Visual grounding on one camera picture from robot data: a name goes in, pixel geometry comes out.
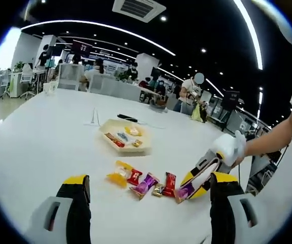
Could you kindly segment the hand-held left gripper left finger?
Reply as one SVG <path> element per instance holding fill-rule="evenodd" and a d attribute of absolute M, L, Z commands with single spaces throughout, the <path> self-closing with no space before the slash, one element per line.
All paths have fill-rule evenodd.
<path fill-rule="evenodd" d="M 66 179 L 33 212 L 30 243 L 91 243 L 89 176 Z"/>

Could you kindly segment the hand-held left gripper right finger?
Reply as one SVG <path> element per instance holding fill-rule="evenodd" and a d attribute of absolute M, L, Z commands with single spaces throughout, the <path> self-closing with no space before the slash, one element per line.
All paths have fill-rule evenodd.
<path fill-rule="evenodd" d="M 263 201 L 230 174 L 211 173 L 210 201 L 212 243 L 269 243 L 278 233 Z"/>

